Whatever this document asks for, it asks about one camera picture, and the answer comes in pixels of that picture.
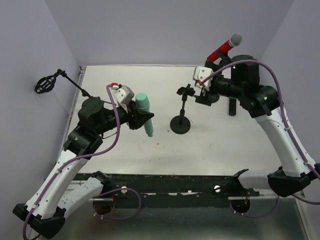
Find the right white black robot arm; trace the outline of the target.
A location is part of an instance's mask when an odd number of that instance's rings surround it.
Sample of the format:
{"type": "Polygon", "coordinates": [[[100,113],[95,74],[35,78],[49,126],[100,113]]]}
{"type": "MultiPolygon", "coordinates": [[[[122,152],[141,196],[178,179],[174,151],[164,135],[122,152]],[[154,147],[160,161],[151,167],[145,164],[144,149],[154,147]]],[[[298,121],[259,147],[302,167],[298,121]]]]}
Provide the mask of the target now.
{"type": "Polygon", "coordinates": [[[240,106],[260,125],[271,142],[281,166],[273,171],[245,170],[238,181],[244,189],[272,190],[292,196],[319,179],[320,165],[307,153],[284,107],[279,81],[264,63],[250,55],[237,55],[220,65],[206,61],[196,66],[192,79],[201,89],[196,102],[211,105],[211,97],[224,96],[240,106]]]}

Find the short black round-base mic stand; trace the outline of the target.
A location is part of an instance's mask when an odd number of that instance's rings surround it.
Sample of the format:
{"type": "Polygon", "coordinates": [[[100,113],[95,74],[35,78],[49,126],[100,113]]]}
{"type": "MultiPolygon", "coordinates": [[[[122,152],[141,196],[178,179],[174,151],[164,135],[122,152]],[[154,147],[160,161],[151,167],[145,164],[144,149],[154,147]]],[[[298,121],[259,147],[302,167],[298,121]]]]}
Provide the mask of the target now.
{"type": "Polygon", "coordinates": [[[191,128],[190,120],[185,117],[185,105],[188,99],[188,96],[193,97],[195,90],[188,84],[186,87],[180,87],[177,92],[181,96],[182,106],[179,112],[179,115],[173,117],[170,121],[171,130],[178,135],[186,134],[191,128]]]}

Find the red glitter microphone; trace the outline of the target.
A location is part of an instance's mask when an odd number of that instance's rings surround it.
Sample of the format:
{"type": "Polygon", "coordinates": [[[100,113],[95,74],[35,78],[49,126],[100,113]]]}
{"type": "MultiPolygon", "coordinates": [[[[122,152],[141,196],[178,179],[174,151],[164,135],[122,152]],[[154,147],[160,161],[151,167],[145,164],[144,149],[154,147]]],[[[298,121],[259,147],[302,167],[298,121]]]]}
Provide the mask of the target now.
{"type": "Polygon", "coordinates": [[[213,53],[211,53],[206,60],[212,63],[215,62],[220,58],[218,53],[226,55],[231,49],[239,46],[242,40],[243,38],[241,34],[239,33],[232,34],[230,38],[225,43],[223,43],[219,48],[217,48],[213,53]]]}

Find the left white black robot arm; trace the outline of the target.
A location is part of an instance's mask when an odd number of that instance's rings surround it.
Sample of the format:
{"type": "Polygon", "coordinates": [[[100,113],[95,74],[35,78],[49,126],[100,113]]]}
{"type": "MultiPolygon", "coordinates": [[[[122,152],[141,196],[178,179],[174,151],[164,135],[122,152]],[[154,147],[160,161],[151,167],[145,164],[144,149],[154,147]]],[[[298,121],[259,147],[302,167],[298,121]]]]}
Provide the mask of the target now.
{"type": "Polygon", "coordinates": [[[64,195],[79,170],[95,156],[111,151],[120,138],[122,124],[137,130],[151,122],[149,98],[145,93],[135,97],[110,98],[112,109],[104,107],[99,97],[86,99],[78,111],[79,122],[68,135],[63,150],[42,186],[26,203],[19,203],[13,214],[23,220],[22,238],[26,240],[27,227],[37,235],[53,238],[63,227],[67,217],[90,197],[103,190],[104,176],[90,177],[74,193],[64,195]]]}

